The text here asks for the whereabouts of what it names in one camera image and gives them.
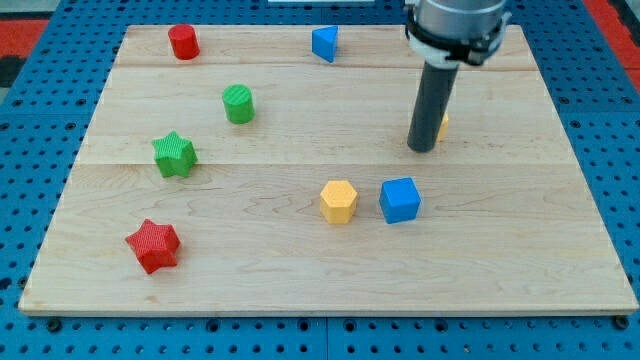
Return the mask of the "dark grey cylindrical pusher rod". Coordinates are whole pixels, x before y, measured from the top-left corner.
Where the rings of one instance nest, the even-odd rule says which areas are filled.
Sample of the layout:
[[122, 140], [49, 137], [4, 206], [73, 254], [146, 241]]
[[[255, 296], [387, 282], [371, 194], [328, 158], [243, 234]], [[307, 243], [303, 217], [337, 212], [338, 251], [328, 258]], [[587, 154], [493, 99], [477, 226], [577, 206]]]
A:
[[457, 67], [440, 69], [424, 63], [407, 138], [414, 152], [435, 147], [457, 73]]

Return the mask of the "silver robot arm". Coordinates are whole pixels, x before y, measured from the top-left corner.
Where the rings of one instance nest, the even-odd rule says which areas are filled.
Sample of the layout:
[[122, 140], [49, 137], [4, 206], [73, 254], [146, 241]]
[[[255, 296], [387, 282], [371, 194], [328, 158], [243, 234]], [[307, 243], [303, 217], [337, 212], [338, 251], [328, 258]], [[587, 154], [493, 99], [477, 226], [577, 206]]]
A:
[[480, 66], [499, 49], [511, 13], [505, 0], [408, 1], [405, 35], [424, 64], [407, 145], [418, 153], [437, 142], [459, 66]]

